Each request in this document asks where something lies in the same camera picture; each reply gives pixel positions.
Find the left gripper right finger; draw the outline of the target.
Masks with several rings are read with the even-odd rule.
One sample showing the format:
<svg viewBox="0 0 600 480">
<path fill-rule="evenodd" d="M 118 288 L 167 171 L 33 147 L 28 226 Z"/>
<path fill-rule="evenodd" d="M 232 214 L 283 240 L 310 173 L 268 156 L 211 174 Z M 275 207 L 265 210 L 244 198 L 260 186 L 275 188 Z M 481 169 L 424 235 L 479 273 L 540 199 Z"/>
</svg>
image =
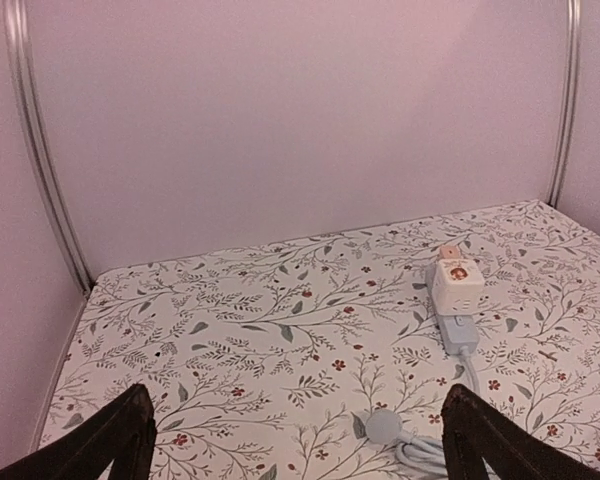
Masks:
<svg viewBox="0 0 600 480">
<path fill-rule="evenodd" d="M 600 472 L 543 443 L 462 384 L 443 403 L 442 444 L 450 479 L 600 479 Z"/>
</svg>

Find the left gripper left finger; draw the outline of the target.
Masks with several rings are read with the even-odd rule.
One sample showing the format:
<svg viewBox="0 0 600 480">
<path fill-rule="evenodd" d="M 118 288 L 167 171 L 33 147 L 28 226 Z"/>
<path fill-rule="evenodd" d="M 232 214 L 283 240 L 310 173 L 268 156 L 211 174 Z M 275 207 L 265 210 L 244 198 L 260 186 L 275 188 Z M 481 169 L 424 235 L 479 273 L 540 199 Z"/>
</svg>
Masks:
<svg viewBox="0 0 600 480">
<path fill-rule="evenodd" d="M 0 479 L 147 479 L 156 440 L 154 407 L 136 383 L 78 428 L 2 468 Z"/>
</svg>

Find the white cube socket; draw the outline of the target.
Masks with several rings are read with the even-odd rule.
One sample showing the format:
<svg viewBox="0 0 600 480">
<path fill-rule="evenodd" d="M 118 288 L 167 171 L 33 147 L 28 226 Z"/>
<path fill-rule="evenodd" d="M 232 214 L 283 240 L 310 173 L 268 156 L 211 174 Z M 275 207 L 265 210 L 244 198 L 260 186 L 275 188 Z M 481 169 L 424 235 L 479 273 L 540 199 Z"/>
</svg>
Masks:
<svg viewBox="0 0 600 480">
<path fill-rule="evenodd" d="M 474 260 L 438 260 L 431 287 L 435 310 L 442 316 L 474 315 L 484 287 L 484 276 Z"/>
</svg>

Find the small pink charger plug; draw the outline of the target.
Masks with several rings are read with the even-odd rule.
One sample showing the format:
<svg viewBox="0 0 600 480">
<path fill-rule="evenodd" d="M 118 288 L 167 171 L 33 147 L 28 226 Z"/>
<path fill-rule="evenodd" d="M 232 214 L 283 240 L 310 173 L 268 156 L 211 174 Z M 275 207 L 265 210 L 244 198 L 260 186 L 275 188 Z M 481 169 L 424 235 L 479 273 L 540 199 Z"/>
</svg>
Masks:
<svg viewBox="0 0 600 480">
<path fill-rule="evenodd" d="M 441 245 L 439 248 L 439 258 L 443 260 L 461 259 L 462 253 L 456 245 Z"/>
</svg>

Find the light blue power strip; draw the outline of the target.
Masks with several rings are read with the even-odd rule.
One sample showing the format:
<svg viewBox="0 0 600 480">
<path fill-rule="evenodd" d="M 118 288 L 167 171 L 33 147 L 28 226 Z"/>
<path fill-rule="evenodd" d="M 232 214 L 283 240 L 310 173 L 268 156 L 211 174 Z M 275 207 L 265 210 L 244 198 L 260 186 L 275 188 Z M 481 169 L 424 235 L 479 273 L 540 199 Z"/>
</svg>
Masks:
<svg viewBox="0 0 600 480">
<path fill-rule="evenodd" d="M 426 277 L 427 289 L 431 301 L 431 287 L 433 286 L 436 263 L 429 269 Z M 434 305 L 433 309 L 445 351 L 449 355 L 461 355 L 463 351 L 467 351 L 469 354 L 473 353 L 480 340 L 480 335 L 473 319 L 478 312 L 474 315 L 442 316 L 436 312 Z"/>
</svg>

